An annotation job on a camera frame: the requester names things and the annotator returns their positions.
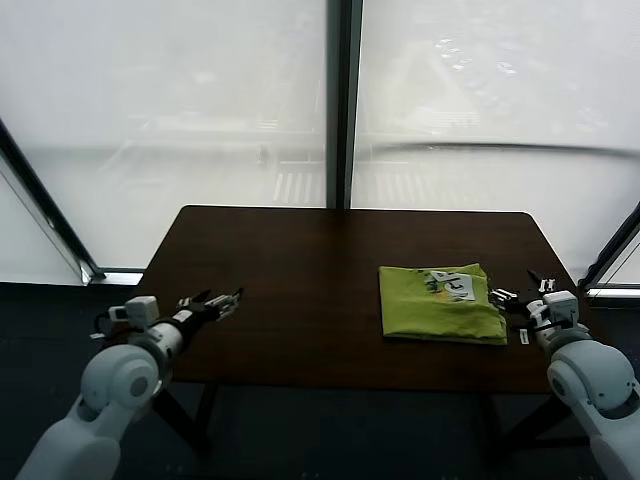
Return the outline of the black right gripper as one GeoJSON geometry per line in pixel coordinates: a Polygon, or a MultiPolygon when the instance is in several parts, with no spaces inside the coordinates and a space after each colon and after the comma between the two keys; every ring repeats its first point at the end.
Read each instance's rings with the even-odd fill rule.
{"type": "MultiPolygon", "coordinates": [[[[536,285],[539,294],[555,291],[555,278],[540,275],[531,269],[527,270],[527,274],[536,285]]],[[[514,315],[521,317],[519,328],[538,328],[549,323],[548,306],[541,298],[525,299],[517,293],[496,288],[489,292],[489,300],[499,310],[512,311],[514,315]]]]}

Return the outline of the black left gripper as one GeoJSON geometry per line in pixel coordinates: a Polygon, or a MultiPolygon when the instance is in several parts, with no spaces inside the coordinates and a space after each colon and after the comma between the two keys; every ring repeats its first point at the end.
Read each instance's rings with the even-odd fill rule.
{"type": "Polygon", "coordinates": [[[239,288],[230,294],[221,294],[207,300],[211,293],[211,290],[207,289],[193,296],[180,298],[176,304],[179,308],[169,318],[169,323],[183,336],[194,336],[205,323],[225,319],[234,314],[243,292],[244,289],[239,288]]]}

